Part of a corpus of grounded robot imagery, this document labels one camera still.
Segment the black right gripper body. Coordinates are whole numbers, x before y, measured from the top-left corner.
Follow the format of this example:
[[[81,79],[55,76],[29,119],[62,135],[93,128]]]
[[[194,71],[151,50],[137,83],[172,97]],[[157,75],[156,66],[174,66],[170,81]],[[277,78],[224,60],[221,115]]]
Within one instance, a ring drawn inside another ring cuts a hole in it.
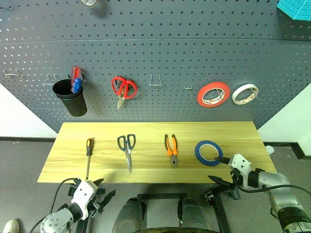
[[[240,193],[239,193],[239,176],[240,172],[238,171],[237,168],[231,168],[230,175],[232,178],[232,182],[227,182],[226,186],[228,187],[228,196],[232,198],[233,200],[238,200],[240,199]]]

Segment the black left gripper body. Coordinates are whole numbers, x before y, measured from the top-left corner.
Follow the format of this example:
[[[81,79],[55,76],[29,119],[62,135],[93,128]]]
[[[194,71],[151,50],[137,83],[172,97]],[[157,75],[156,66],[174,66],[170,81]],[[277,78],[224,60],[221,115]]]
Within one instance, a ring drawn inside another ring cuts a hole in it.
[[[95,196],[88,204],[88,214],[89,217],[96,217],[102,211],[101,205],[97,202],[97,199],[105,194],[104,188],[99,188],[95,193]]]

